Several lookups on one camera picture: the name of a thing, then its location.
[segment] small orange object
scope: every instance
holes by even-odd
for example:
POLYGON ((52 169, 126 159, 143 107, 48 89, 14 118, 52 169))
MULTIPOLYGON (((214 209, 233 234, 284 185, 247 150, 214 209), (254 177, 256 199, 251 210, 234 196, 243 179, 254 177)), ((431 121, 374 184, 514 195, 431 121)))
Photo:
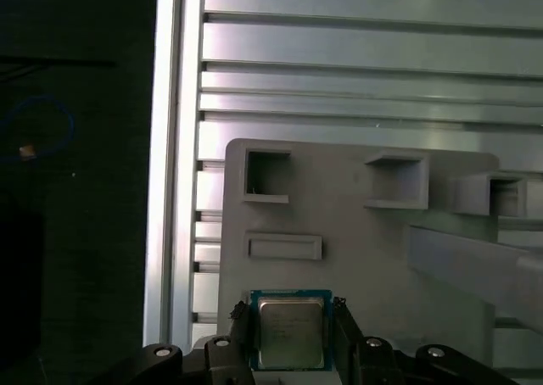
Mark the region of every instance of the small orange object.
POLYGON ((21 146, 19 148, 20 158, 24 161, 36 158, 36 150, 32 145, 21 146))

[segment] blue cable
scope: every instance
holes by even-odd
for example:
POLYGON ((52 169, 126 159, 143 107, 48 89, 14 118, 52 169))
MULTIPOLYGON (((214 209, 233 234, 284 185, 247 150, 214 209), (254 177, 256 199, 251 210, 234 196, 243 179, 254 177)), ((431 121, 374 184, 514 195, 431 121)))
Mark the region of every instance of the blue cable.
MULTIPOLYGON (((62 139, 60 142, 53 145, 49 149, 43 150, 41 152, 37 152, 36 156, 32 159, 40 159, 46 156, 51 156, 61 151, 62 149, 66 148, 66 146, 68 146, 70 142, 73 140, 74 133, 76 130, 76 123, 74 121, 74 116, 60 101, 48 95, 38 95, 35 97, 27 98, 25 101, 23 101, 22 103, 19 103, 13 109, 9 110, 6 116, 2 120, 0 120, 0 131, 4 130, 3 128, 6 128, 8 124, 12 120, 14 120, 15 116, 17 116, 23 109, 28 108, 32 105, 36 105, 37 103, 52 103, 59 112, 61 112, 62 114, 66 116, 66 118, 68 119, 70 129, 68 130, 68 135, 66 135, 64 139, 62 139)), ((0 156, 0 163, 12 163, 12 162, 20 162, 20 161, 22 161, 22 158, 20 156, 0 156)))

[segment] silver bolt head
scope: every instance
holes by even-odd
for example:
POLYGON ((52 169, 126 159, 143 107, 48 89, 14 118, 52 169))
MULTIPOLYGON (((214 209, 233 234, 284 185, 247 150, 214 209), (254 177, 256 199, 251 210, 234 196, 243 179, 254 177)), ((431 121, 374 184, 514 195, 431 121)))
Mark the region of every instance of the silver bolt head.
POLYGON ((157 349, 155 351, 155 355, 157 357, 166 357, 167 355, 170 355, 171 351, 169 349, 157 349))
POLYGON ((381 343, 381 341, 377 340, 376 338, 369 338, 366 341, 366 344, 370 347, 381 347, 383 345, 383 343, 381 343))
POLYGON ((215 341, 215 345, 218 347, 226 347, 230 342, 224 338, 215 341))
POLYGON ((442 349, 438 349, 436 347, 432 347, 431 349, 428 349, 428 354, 432 355, 434 358, 445 357, 445 351, 443 351, 442 349))

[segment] square hole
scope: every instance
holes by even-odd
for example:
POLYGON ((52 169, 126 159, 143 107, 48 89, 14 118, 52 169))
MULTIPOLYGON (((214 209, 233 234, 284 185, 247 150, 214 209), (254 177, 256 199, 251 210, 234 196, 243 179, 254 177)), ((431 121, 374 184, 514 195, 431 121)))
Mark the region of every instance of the square hole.
POLYGON ((518 217, 518 180, 490 179, 490 214, 518 217))
POLYGON ((420 153, 386 151, 366 164, 372 175, 367 207, 428 208, 428 158, 420 153))
POLYGON ((248 151, 245 200, 288 203, 288 185, 292 173, 289 158, 289 152, 248 151))

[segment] gray plastic arm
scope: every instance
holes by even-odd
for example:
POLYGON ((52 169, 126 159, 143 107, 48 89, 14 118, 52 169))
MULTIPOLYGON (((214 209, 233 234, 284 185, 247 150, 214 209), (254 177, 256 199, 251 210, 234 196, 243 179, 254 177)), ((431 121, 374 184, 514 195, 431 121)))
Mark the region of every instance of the gray plastic arm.
POLYGON ((412 268, 479 296, 543 332, 543 255, 410 226, 412 268))

